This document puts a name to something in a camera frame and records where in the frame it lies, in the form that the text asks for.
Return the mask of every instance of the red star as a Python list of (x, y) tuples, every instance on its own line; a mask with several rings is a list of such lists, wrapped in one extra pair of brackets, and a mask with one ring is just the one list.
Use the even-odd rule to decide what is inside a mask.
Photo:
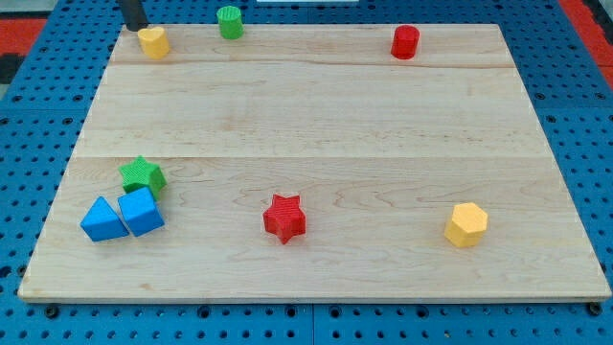
[(264, 212), (266, 232), (277, 235), (281, 243), (303, 235), (307, 231), (307, 218), (300, 209), (300, 196), (272, 196), (272, 206)]

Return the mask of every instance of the blue cube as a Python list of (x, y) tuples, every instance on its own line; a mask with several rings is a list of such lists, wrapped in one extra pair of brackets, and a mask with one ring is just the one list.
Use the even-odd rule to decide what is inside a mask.
[(164, 225), (162, 215), (148, 187), (143, 187), (119, 198), (119, 208), (125, 224), (139, 237)]
[(122, 220), (102, 196), (98, 197), (92, 207), (89, 208), (87, 215), (80, 223), (80, 227), (93, 242), (129, 235)]

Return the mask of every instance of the yellow hexagon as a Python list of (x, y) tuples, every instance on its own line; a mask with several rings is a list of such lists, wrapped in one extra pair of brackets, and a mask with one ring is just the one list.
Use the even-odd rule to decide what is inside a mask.
[(457, 247), (476, 245), (488, 230), (488, 214), (474, 202), (453, 207), (444, 236)]

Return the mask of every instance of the green star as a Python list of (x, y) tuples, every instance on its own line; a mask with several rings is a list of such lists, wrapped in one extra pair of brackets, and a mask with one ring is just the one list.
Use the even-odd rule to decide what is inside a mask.
[(124, 191), (126, 193), (149, 187), (155, 200), (158, 200), (160, 190), (166, 186), (166, 178), (164, 178), (160, 166), (149, 163), (143, 156), (138, 156), (132, 163), (121, 166), (119, 172), (124, 177)]

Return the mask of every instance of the yellow block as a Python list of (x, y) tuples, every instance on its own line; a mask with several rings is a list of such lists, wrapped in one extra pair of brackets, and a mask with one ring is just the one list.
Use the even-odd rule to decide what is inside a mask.
[(166, 30), (162, 27), (141, 29), (138, 31), (138, 39), (141, 42), (143, 53), (150, 58), (163, 58), (170, 51)]
[(444, 228), (444, 236), (457, 247), (477, 245), (488, 230), (488, 214), (474, 202), (458, 204)]

